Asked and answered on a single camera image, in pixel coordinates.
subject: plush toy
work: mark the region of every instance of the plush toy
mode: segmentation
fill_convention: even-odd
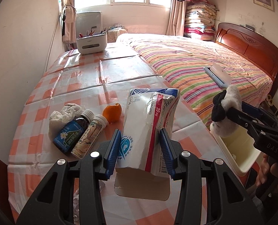
[[[230,85],[226,90],[220,92],[213,98],[213,109],[211,119],[213,129],[221,137],[227,137],[234,133],[238,125],[226,116],[229,108],[234,107],[242,111],[242,99],[236,86]]]

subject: metal screw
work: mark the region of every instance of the metal screw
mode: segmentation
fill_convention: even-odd
[[[218,165],[222,165],[223,164],[223,160],[221,160],[221,159],[216,159],[215,160],[215,162],[216,162],[216,164],[218,164]]]
[[[183,151],[182,152],[182,156],[183,157],[189,157],[191,154],[190,154],[190,152],[188,152],[188,151]]]
[[[63,165],[65,162],[66,162],[65,159],[59,159],[59,160],[57,161],[57,164],[58,164],[58,165]]]
[[[98,151],[97,152],[96,151],[95,152],[91,152],[90,156],[93,157],[93,158],[94,157],[98,157],[99,156],[99,152]]]

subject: beige curtain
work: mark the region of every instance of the beige curtain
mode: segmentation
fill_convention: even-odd
[[[166,35],[184,35],[186,1],[172,0]]]
[[[62,39],[64,43],[75,43],[75,20],[77,17],[77,12],[74,8],[74,0],[63,0],[63,3],[66,18],[64,20],[65,35],[63,35]]]

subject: wall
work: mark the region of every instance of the wall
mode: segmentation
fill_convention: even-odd
[[[274,0],[274,12],[253,3],[253,0],[209,0],[220,10],[216,26],[220,22],[251,25],[278,47],[278,2]],[[274,97],[278,107],[278,91]]]
[[[0,159],[8,163],[23,106],[63,46],[58,0],[3,0],[0,4]]]
[[[144,5],[101,5],[78,12],[102,12],[103,26],[122,24],[129,33],[166,34],[170,8]]]

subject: white bottle cap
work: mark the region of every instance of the white bottle cap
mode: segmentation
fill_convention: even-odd
[[[96,114],[96,116],[94,117],[94,119],[96,119],[97,121],[99,121],[102,124],[102,127],[105,128],[109,123],[108,120],[100,114]]]
[[[84,110],[81,115],[84,116],[89,121],[89,123],[94,119],[94,113],[89,109]]]

